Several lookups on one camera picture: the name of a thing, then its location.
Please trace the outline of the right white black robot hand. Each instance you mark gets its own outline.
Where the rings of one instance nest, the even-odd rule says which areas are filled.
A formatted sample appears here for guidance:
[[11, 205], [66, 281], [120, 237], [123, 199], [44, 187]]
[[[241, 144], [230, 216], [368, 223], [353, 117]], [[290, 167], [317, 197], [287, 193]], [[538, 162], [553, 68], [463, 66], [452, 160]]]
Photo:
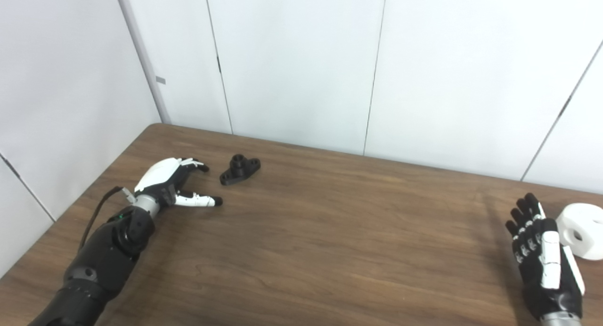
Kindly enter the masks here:
[[580, 326], [585, 284], [555, 219], [533, 193], [519, 198], [505, 227], [522, 279], [522, 298], [542, 326]]

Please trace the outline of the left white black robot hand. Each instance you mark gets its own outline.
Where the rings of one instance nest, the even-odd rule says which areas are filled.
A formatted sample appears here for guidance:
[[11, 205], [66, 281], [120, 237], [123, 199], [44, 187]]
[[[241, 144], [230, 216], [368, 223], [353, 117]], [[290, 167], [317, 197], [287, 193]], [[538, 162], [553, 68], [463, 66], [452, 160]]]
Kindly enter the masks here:
[[134, 204], [148, 212], [171, 206], [218, 207], [223, 199], [183, 189], [190, 174], [209, 167], [195, 158], [167, 158], [151, 166], [134, 187]]

